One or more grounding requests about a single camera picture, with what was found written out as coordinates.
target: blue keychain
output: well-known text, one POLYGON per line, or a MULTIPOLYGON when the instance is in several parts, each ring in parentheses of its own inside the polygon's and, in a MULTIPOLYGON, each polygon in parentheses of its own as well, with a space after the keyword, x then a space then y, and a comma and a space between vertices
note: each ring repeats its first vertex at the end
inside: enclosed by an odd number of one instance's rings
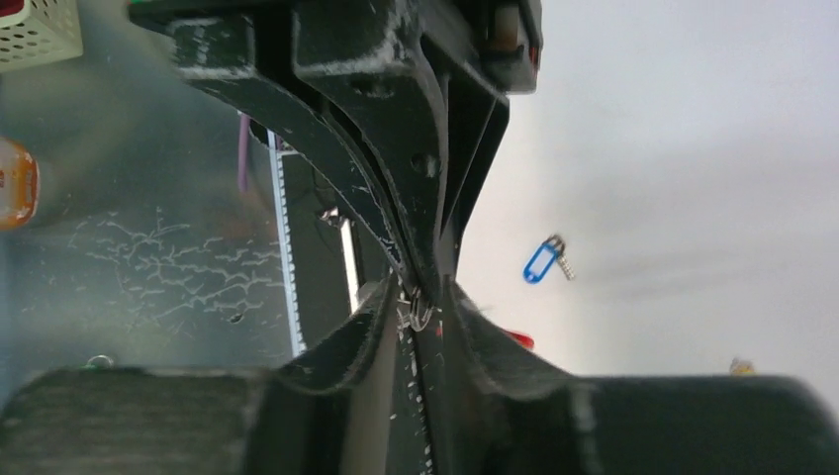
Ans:
POLYGON ((559 264, 568 280, 574 279, 574 271, 565 260, 565 241, 559 235, 549 237, 536 250, 524 266, 524 281, 528 284, 538 284, 554 263, 559 264))

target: glass surface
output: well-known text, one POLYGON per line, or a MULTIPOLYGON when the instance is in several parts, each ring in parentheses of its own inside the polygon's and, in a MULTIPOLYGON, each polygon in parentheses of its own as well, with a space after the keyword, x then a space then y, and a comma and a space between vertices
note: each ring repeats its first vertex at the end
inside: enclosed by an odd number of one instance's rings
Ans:
POLYGON ((82 366, 291 358, 268 153, 236 186, 235 110, 183 84, 125 3, 79 2, 82 57, 0 77, 0 136, 44 171, 30 226, 0 235, 7 389, 82 366))

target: white surface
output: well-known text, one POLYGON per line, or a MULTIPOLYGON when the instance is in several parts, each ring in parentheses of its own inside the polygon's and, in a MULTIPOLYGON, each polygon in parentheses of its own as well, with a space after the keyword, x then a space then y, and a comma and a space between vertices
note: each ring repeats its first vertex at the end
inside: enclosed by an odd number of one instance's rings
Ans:
POLYGON ((839 409, 839 2, 542 3, 461 283, 562 368, 741 356, 839 409), (524 283, 552 233, 578 280, 524 283))

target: orange bottle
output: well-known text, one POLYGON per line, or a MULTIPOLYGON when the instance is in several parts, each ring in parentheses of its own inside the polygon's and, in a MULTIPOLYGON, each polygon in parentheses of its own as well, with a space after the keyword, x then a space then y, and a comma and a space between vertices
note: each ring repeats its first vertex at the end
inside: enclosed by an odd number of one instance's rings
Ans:
POLYGON ((41 177, 20 144, 0 138, 0 232, 28 223, 38 210, 41 177))

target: beige basket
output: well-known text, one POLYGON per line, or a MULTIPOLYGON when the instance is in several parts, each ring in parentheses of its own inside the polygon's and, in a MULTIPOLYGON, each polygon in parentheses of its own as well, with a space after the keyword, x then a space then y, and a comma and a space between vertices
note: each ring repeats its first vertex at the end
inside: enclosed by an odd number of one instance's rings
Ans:
POLYGON ((83 52, 76 0, 27 0, 19 13, 0 18, 0 73, 83 52))

